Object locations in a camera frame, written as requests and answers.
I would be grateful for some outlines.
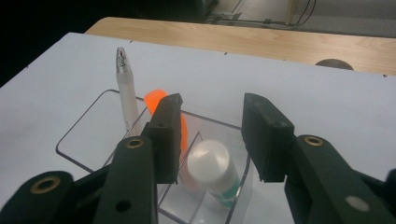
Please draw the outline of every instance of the dark background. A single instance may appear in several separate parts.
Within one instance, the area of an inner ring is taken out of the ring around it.
[[[14,0],[0,4],[0,87],[69,32],[104,17],[200,22],[197,0]]]

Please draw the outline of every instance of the clear plastic container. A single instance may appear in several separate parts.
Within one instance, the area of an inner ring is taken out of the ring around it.
[[[151,115],[142,99],[137,98],[136,101],[140,115],[135,124],[144,127]],[[111,163],[117,143],[127,133],[117,91],[104,91],[87,107],[81,118],[65,132],[56,146],[56,152],[75,165],[93,172]],[[182,113],[188,126],[189,149],[180,157],[178,183],[157,186],[160,223],[241,223],[250,200],[253,169],[240,128]],[[194,144],[206,139],[220,141],[228,148],[241,180],[230,209],[222,206],[189,175],[186,161],[188,153]]]

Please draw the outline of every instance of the brass screw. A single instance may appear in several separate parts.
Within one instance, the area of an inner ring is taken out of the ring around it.
[[[323,146],[323,140],[315,136],[307,136],[304,138],[304,141],[313,147],[321,147]]]
[[[137,147],[143,146],[144,144],[145,144],[145,143],[143,142],[143,140],[141,140],[141,139],[139,139],[139,138],[134,138],[134,139],[129,140],[129,141],[126,143],[126,146],[127,146],[128,148],[137,148]]]
[[[36,181],[30,188],[33,194],[47,193],[61,184],[61,178],[57,175],[46,176],[38,181]]]

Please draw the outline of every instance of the orange object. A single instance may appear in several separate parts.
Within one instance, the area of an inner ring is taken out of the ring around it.
[[[148,112],[152,116],[154,114],[155,109],[157,108],[158,103],[161,101],[163,97],[165,97],[167,93],[164,90],[155,90],[147,93],[144,97],[146,106],[148,108]],[[181,153],[184,154],[184,152],[187,151],[189,148],[189,132],[187,130],[187,123],[186,120],[184,119],[184,116],[181,115],[181,141],[180,141],[180,149]]]

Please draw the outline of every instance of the floor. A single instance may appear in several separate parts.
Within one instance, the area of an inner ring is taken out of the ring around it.
[[[300,0],[292,23],[299,20],[309,0]],[[284,21],[288,0],[219,0],[206,22],[249,27],[292,29],[297,31],[343,35],[396,37],[396,1],[394,0],[311,0],[303,15],[305,24],[285,26],[269,21]]]

